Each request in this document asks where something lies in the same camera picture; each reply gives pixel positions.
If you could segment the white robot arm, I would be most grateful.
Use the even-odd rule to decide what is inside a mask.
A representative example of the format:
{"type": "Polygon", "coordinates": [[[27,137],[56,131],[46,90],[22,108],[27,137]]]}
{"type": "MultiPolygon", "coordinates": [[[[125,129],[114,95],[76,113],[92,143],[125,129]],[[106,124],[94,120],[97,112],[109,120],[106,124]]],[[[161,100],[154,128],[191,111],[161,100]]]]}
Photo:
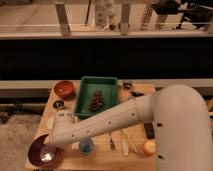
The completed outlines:
{"type": "Polygon", "coordinates": [[[48,143],[63,147],[148,122],[155,126],[156,171],[213,171],[207,105],[199,92],[186,85],[171,85],[68,127],[57,127],[49,135],[48,143]]]}

